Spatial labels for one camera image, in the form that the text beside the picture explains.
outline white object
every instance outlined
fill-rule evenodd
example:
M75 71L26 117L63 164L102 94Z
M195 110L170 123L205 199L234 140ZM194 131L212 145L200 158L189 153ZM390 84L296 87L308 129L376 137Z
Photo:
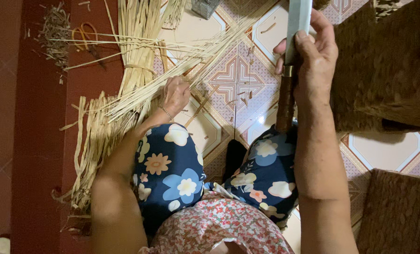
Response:
M9 254L11 241L8 238L0 237L0 254Z

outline bracelet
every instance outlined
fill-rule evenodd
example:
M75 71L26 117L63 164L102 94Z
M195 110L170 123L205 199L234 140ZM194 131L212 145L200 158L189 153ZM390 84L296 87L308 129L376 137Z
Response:
M158 107L161 107L161 109L166 113L166 114L168 114L168 116L169 116L169 118L171 119L171 121L172 121L172 116L171 116L171 114L169 113L169 112L167 112L167 110L161 105L161 104L158 104Z

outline floral pants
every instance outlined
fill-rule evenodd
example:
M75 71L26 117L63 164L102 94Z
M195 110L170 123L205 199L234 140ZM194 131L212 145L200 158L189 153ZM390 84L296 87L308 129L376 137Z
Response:
M134 184L147 234L155 234L173 213L196 204L205 189L252 205L279 227L296 206L293 159L296 128L287 134L274 126L248 150L248 159L223 185L206 183L202 153L177 123L149 130L135 154Z

